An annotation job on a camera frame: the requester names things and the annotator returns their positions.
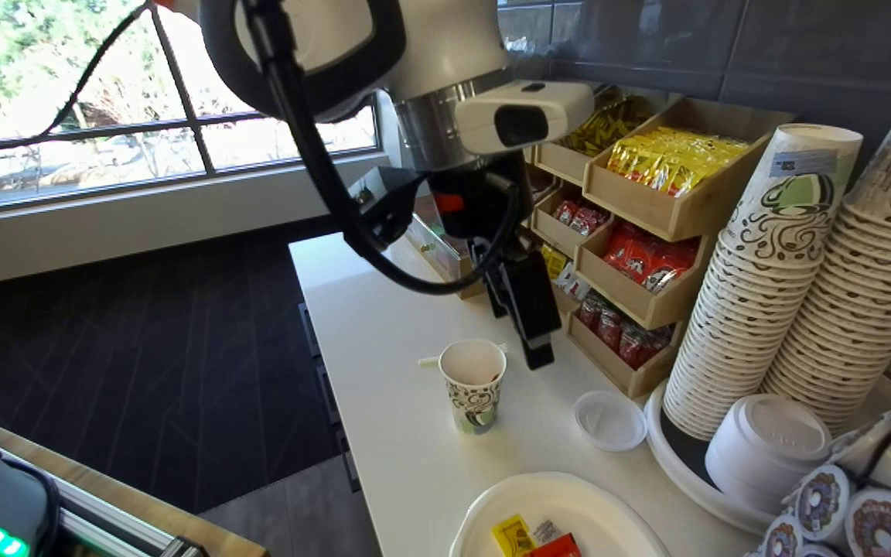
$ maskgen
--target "window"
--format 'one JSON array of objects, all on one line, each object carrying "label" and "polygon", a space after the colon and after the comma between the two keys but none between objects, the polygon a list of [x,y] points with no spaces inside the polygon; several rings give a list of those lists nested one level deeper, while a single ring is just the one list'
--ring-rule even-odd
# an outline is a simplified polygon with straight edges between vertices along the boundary
[{"label": "window", "polygon": [[[105,34],[137,7],[138,0],[0,0],[0,141],[49,126]],[[0,149],[0,208],[296,162],[287,126],[219,84],[199,26],[171,11],[161,11],[161,26],[171,50],[141,13],[47,141]],[[371,151],[373,119],[365,110],[319,130],[330,151]]]}]

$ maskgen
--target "floor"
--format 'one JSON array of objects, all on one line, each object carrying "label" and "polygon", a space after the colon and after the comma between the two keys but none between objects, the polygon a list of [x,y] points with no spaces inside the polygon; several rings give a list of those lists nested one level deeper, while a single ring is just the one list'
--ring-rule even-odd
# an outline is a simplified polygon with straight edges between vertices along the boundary
[{"label": "floor", "polygon": [[0,286],[0,425],[185,512],[335,459],[290,235]]},{"label": "floor", "polygon": [[214,507],[204,521],[259,542],[276,557],[382,557],[365,502],[349,492],[342,459]]}]

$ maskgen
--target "gray tile wall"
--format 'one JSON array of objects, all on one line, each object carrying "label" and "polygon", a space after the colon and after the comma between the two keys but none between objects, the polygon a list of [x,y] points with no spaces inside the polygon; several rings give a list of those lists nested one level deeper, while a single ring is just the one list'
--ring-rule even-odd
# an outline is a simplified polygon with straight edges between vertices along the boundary
[{"label": "gray tile wall", "polygon": [[553,79],[677,89],[865,134],[891,126],[891,0],[500,0]]}]

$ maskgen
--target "paper cup stack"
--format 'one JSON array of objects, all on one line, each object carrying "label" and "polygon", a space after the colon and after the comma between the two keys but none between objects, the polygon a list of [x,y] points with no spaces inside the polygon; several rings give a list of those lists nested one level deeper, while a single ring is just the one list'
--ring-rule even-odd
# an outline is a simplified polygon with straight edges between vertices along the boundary
[{"label": "paper cup stack", "polygon": [[820,269],[859,134],[784,123],[718,235],[688,337],[664,388],[668,420],[712,440],[728,409],[756,392]]},{"label": "paper cup stack", "polygon": [[891,362],[891,137],[845,203],[763,391],[841,428]]}]

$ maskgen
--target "yellow snack bag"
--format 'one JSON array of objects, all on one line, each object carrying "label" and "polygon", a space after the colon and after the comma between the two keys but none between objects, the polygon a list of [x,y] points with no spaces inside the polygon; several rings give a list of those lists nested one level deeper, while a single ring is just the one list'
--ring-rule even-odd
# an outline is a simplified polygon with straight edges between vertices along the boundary
[{"label": "yellow snack bag", "polygon": [[500,557],[527,557],[535,548],[527,521],[521,521],[516,514],[493,525],[493,536],[499,542]]},{"label": "yellow snack bag", "polygon": [[557,278],[564,276],[566,269],[566,256],[559,252],[553,252],[551,244],[540,244],[540,259],[544,259],[544,269],[549,269],[549,278]]},{"label": "yellow snack bag", "polygon": [[748,146],[737,141],[704,137],[677,126],[654,126],[638,137],[619,141],[606,159],[606,170],[638,186],[683,198],[747,151]]}]

